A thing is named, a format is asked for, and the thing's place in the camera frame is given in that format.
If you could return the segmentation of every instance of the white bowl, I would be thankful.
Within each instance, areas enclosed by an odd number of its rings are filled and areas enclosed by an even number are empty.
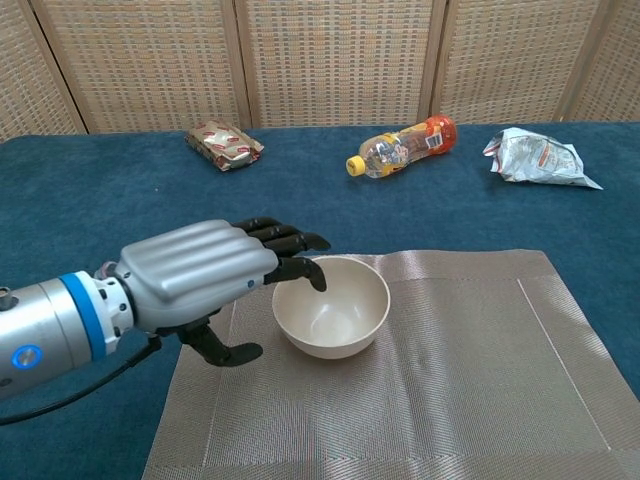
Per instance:
[[[384,279],[359,260],[324,256],[327,291],[314,290],[305,278],[279,283],[273,313],[291,342],[314,357],[345,358],[364,350],[376,337],[391,305]]]

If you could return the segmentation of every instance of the metal cylinder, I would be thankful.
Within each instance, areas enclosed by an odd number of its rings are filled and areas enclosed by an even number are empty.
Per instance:
[[[31,285],[9,295],[14,306],[0,309],[0,399],[91,360],[82,319],[60,280]]]

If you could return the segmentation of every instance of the food wrapper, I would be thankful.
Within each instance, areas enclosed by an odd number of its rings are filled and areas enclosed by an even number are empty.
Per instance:
[[[482,152],[493,156],[492,172],[507,182],[577,185],[602,190],[584,174],[584,164],[571,144],[521,128],[507,128],[491,139]]]
[[[192,128],[187,143],[222,171],[250,165],[264,146],[222,120],[210,120]]]

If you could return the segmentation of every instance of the robotic hand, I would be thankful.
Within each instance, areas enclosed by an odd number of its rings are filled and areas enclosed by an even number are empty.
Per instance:
[[[328,248],[319,235],[270,218],[211,220],[123,248],[101,279],[77,272],[14,292],[0,288],[0,399],[114,352],[134,327],[150,334],[149,345],[115,375],[173,333],[212,365],[250,362],[262,348],[224,345],[209,317],[261,285],[306,277],[326,290],[321,268],[294,256]]]

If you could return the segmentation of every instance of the gray placemat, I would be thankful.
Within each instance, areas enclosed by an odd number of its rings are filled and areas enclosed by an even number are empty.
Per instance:
[[[264,356],[182,349],[144,479],[640,478],[640,404],[544,254],[356,258],[392,295],[376,341],[315,359],[243,297],[213,327]]]

